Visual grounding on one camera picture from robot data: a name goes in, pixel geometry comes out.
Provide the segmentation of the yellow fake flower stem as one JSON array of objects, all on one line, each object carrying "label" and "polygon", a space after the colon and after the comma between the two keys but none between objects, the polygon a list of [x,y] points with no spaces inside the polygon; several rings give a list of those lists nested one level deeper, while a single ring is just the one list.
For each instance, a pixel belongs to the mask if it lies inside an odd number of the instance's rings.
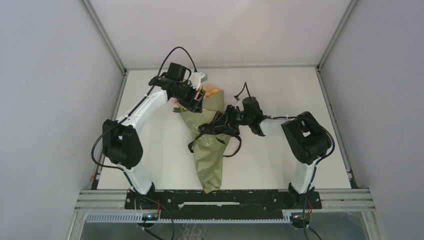
[{"label": "yellow fake flower stem", "polygon": [[206,99],[206,98],[209,98],[210,96],[212,96],[212,95],[214,95],[214,94],[217,94],[217,93],[219,93],[221,91],[221,89],[219,89],[219,88],[211,88],[211,89],[207,89],[206,91],[205,91],[205,95],[204,95],[204,98]]}]

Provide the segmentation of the orange wrapping paper sheet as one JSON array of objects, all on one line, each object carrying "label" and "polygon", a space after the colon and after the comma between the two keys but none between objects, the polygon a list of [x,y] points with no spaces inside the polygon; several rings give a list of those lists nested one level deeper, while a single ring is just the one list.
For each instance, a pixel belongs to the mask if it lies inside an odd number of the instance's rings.
[{"label": "orange wrapping paper sheet", "polygon": [[[203,89],[221,89],[215,85],[207,84]],[[196,174],[205,193],[217,191],[222,185],[223,158],[225,150],[230,142],[230,136],[226,134],[201,134],[199,126],[209,124],[217,113],[225,111],[224,90],[203,99],[202,112],[194,113],[189,110],[182,111],[180,116],[185,125],[191,131],[191,147]]]}]

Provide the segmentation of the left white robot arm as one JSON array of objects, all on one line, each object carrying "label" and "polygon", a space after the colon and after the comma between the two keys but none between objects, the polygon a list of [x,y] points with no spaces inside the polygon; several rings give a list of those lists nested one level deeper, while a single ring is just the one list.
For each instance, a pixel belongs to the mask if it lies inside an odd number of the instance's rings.
[{"label": "left white robot arm", "polygon": [[157,196],[150,191],[154,184],[141,164],[144,150],[139,135],[155,112],[171,98],[187,110],[200,113],[205,95],[201,85],[207,79],[203,72],[195,72],[187,80],[171,79],[166,73],[154,76],[148,82],[147,92],[132,109],[116,120],[107,119],[103,122],[102,134],[94,145],[102,143],[101,152],[111,164],[98,161],[95,164],[122,172],[130,189],[138,194],[138,204],[145,209],[155,205]]}]

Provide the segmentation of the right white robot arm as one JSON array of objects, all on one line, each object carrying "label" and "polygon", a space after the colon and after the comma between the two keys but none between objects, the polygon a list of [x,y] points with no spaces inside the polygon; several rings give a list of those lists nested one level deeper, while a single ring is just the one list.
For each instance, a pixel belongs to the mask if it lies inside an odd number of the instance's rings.
[{"label": "right white robot arm", "polygon": [[245,105],[243,110],[228,105],[225,112],[215,115],[212,125],[214,133],[233,137],[239,136],[240,126],[248,126],[260,137],[285,137],[297,160],[288,185],[289,203],[295,208],[308,203],[317,165],[335,150],[332,135],[308,111],[297,116],[268,116],[256,105]]}]

